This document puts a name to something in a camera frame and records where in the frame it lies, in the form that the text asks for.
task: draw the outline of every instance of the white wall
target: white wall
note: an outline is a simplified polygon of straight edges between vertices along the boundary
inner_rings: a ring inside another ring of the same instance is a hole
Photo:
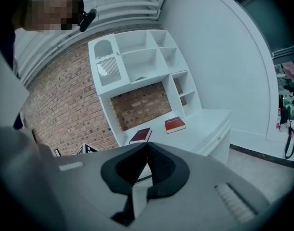
[[[202,107],[232,110],[231,143],[283,158],[285,145],[266,140],[270,117],[276,124],[276,74],[247,13],[233,0],[165,0],[159,20],[187,61]]]

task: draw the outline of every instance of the book cover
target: book cover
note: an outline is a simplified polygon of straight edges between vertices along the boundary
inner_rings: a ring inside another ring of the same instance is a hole
[[[142,130],[138,130],[133,138],[130,140],[129,144],[133,143],[143,143],[147,142],[151,134],[151,128],[145,128]]]
[[[173,133],[185,128],[186,124],[179,116],[165,121],[165,130],[167,133]]]

